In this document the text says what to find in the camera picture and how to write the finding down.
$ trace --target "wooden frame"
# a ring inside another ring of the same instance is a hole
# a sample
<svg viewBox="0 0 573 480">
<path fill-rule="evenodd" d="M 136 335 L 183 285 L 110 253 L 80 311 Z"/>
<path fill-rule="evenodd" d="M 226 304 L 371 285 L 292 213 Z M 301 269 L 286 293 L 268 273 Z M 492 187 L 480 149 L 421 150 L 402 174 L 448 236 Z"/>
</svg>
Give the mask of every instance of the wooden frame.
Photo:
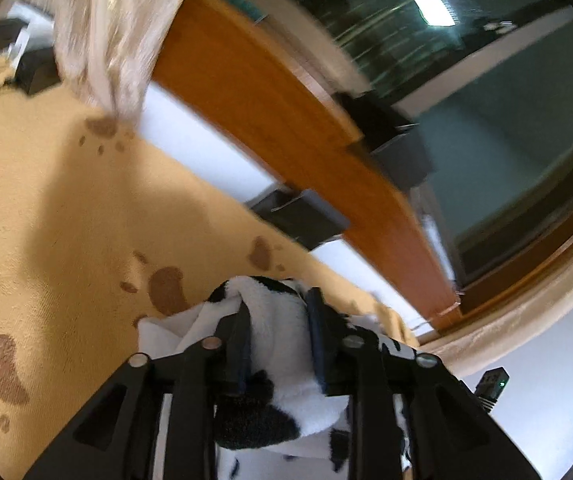
<svg viewBox="0 0 573 480">
<path fill-rule="evenodd" d="M 457 303 L 403 195 L 349 146 L 361 137 L 302 66 L 222 0 L 185 0 L 153 78 L 282 182 L 351 221 L 345 238 L 425 319 Z"/>
</svg>

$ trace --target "cow print plush toy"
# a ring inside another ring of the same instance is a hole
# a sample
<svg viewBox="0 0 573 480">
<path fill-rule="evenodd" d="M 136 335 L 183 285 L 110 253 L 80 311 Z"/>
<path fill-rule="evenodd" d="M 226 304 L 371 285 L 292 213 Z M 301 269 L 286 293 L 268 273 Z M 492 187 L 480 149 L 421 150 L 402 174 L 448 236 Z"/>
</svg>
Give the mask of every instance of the cow print plush toy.
<svg viewBox="0 0 573 480">
<path fill-rule="evenodd" d="M 229 397 L 218 402 L 214 434 L 218 480 L 346 479 L 349 458 L 347 396 L 325 397 L 315 380 L 305 301 L 308 288 L 295 280 L 239 276 L 216 288 L 208 301 L 166 319 L 138 324 L 140 352 L 153 359 L 179 354 L 213 335 L 242 301 L 251 323 L 250 382 L 263 383 L 263 398 Z M 416 351 L 383 334 L 377 320 L 346 316 L 348 327 L 377 333 L 380 348 L 413 359 Z M 403 405 L 393 396 L 405 438 L 403 468 L 410 466 Z M 162 405 L 154 480 L 162 480 L 170 395 Z"/>
</svg>

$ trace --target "white cloth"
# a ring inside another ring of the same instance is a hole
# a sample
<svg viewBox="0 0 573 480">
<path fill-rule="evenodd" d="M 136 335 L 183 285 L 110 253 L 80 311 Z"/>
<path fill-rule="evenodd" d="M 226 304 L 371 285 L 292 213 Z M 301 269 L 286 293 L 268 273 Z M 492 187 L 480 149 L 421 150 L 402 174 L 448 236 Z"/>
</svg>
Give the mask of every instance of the white cloth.
<svg viewBox="0 0 573 480">
<path fill-rule="evenodd" d="M 276 290 L 272 285 L 276 283 L 286 285 L 285 290 L 292 290 L 292 293 Z M 252 377 L 266 374 L 274 386 L 270 409 L 294 421 L 298 431 L 295 436 L 280 439 L 282 428 L 276 424 L 268 430 L 278 432 L 280 442 L 277 444 L 262 445 L 265 438 L 262 430 L 258 436 L 260 444 L 235 450 L 218 447 L 218 477 L 227 480 L 266 479 L 270 472 L 273 480 L 346 478 L 349 428 L 345 410 L 348 397 L 325 397 L 315 379 L 303 300 L 307 288 L 294 280 L 275 282 L 265 278 L 259 281 L 258 278 L 240 276 L 218 289 L 210 301 L 167 319 L 143 319 L 138 325 L 140 351 L 156 359 L 181 353 L 213 335 L 220 319 L 237 312 L 243 301 L 248 307 Z M 383 335 L 374 319 L 348 316 L 346 320 L 349 327 L 362 326 L 377 333 L 381 348 L 387 346 L 390 354 L 409 359 L 415 357 L 415 350 Z M 405 430 L 400 399 L 392 399 L 392 402 L 399 425 Z M 169 410 L 170 395 L 166 396 L 162 407 L 154 480 L 162 480 Z M 333 449 L 332 438 L 340 443 L 340 447 L 346 443 L 346 452 Z M 404 452 L 398 451 L 403 454 L 403 468 L 408 467 L 407 444 Z"/>
</svg>

